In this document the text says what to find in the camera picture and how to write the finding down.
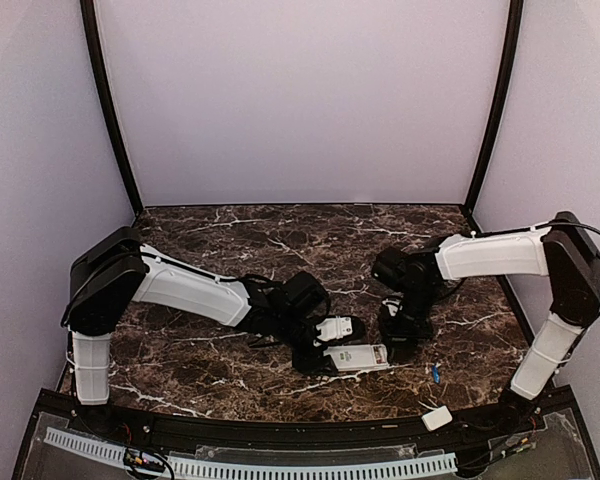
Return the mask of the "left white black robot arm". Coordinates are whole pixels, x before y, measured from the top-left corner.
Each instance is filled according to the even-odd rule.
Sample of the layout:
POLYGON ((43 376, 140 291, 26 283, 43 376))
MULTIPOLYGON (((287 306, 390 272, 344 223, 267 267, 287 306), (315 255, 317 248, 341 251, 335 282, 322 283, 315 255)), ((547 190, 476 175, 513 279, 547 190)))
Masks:
POLYGON ((193 267, 141 243, 121 227, 80 256, 70 269, 70 299, 61 325, 71 335, 75 392, 81 417, 100 436, 121 427, 110 406, 109 353, 116 326, 130 303, 151 303, 211 319, 238 331, 271 336, 290 348, 306 375, 336 373, 318 326, 329 306, 326 290, 301 271, 285 282, 257 274, 225 277, 193 267))

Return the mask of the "blue battery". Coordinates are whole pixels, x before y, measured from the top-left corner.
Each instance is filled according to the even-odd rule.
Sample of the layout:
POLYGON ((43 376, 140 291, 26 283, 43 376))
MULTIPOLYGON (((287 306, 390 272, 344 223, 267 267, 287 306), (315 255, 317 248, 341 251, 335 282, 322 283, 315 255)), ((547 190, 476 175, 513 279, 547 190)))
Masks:
POLYGON ((432 372, 432 378, 433 378, 434 383, 440 384, 441 380, 440 380, 440 373, 439 373, 438 366, 435 364, 432 365, 431 372, 432 372))

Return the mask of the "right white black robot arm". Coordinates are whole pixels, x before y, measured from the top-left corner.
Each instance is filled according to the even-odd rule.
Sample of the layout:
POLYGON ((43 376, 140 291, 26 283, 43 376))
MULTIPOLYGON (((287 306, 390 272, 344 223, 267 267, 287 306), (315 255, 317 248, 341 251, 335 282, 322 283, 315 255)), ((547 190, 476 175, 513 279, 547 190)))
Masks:
POLYGON ((529 324, 533 337, 526 354, 490 413, 497 432, 514 432, 533 417, 547 385, 600 318, 598 240, 599 229, 560 211, 544 223, 451 234, 417 250, 385 248, 371 275, 395 294, 378 315, 389 360, 403 360, 433 338, 430 315, 445 296, 445 283, 486 277, 508 282, 524 317, 538 318, 529 324))

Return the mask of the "white remote control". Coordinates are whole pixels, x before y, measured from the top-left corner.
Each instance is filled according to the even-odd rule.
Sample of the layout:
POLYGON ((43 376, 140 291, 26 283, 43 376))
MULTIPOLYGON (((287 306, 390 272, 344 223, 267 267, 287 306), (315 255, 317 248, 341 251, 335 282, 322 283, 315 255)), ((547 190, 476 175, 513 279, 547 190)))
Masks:
POLYGON ((376 371, 389 367, 387 363, 378 365, 374 358, 374 345, 342 345, 327 348, 325 351, 330 355, 338 369, 338 372, 376 371))

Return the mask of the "white battery cover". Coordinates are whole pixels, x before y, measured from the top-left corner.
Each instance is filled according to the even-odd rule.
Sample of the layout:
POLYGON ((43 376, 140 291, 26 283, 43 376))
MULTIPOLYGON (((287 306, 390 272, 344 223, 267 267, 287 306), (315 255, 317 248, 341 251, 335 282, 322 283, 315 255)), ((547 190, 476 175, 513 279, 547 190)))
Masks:
POLYGON ((450 424, 453 421, 453 416, 448 407, 444 405, 431 409, 421 416, 421 420, 425 428, 431 432, 450 424))

